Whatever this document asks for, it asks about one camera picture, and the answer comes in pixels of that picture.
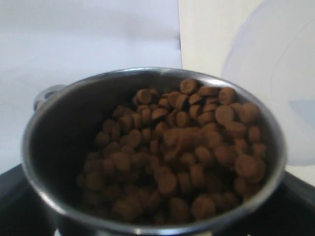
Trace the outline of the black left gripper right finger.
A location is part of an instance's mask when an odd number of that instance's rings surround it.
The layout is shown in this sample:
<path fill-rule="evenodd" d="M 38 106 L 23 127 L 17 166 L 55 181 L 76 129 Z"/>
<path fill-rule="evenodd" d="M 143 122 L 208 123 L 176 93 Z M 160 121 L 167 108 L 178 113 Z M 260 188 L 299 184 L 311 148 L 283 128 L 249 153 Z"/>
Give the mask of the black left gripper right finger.
<path fill-rule="evenodd" d="M 232 236 L 313 236 L 315 188 L 290 173 L 258 211 L 231 228 Z"/>

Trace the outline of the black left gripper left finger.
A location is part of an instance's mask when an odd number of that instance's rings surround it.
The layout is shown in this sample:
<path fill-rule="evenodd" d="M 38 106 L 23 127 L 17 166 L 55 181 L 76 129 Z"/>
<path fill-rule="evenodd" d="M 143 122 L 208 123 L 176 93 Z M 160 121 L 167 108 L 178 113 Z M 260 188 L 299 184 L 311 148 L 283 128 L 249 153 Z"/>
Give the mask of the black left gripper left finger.
<path fill-rule="evenodd" d="M 28 183 L 22 166 L 0 175 L 0 234 L 53 236 L 56 226 L 49 209 Z"/>

